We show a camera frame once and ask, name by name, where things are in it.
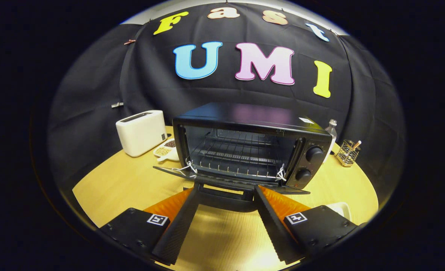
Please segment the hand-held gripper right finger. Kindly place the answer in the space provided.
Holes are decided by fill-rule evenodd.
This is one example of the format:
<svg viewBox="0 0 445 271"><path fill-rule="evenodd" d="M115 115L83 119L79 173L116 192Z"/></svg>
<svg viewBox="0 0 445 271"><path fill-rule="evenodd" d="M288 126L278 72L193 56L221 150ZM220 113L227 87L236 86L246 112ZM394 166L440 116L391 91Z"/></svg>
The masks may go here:
<svg viewBox="0 0 445 271"><path fill-rule="evenodd" d="M358 226L329 206L310 208L266 187L254 201L279 260L315 259L357 232Z"/></svg>

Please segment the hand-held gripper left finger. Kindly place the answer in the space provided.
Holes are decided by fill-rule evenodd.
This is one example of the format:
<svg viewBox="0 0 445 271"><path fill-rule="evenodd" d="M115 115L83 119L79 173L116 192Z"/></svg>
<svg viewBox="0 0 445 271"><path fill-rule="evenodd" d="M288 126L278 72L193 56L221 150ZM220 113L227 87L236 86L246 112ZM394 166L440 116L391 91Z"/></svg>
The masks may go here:
<svg viewBox="0 0 445 271"><path fill-rule="evenodd" d="M191 187L145 210L128 208L100 231L141 259L175 264L198 204Z"/></svg>

